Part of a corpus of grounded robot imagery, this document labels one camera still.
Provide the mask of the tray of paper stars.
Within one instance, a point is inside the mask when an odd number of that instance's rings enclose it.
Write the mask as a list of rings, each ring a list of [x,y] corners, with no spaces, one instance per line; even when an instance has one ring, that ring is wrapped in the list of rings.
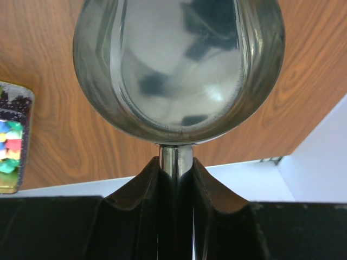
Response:
[[[1,194],[16,193],[22,184],[34,104],[30,89],[1,82]]]

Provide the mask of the metal scoop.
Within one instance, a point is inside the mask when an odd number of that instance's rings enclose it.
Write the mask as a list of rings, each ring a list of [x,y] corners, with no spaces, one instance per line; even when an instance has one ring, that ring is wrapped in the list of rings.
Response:
[[[160,146],[172,179],[192,148],[242,124],[273,90],[285,56],[278,1],[84,1],[76,77],[111,125]]]

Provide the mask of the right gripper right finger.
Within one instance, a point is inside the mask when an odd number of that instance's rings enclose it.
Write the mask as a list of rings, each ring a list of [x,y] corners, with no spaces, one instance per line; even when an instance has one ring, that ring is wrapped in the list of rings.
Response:
[[[346,205],[251,202],[193,158],[179,259],[346,259]]]

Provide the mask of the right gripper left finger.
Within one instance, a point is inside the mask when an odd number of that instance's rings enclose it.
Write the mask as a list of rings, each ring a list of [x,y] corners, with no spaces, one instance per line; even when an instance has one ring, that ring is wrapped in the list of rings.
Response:
[[[156,259],[159,159],[107,197],[1,199],[1,259]]]

